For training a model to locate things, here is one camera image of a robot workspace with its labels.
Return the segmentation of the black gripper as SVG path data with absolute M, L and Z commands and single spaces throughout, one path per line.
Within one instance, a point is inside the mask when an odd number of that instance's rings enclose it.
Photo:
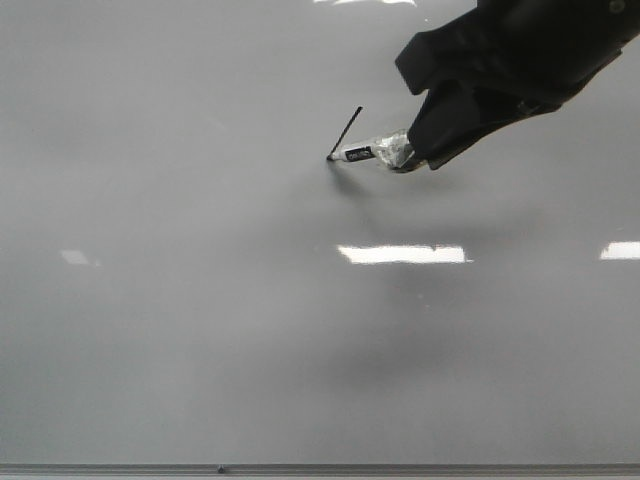
M 479 1 L 415 34 L 395 65 L 412 94 L 430 90 L 389 169 L 437 170 L 502 128 L 559 110 L 638 34 L 636 1 Z

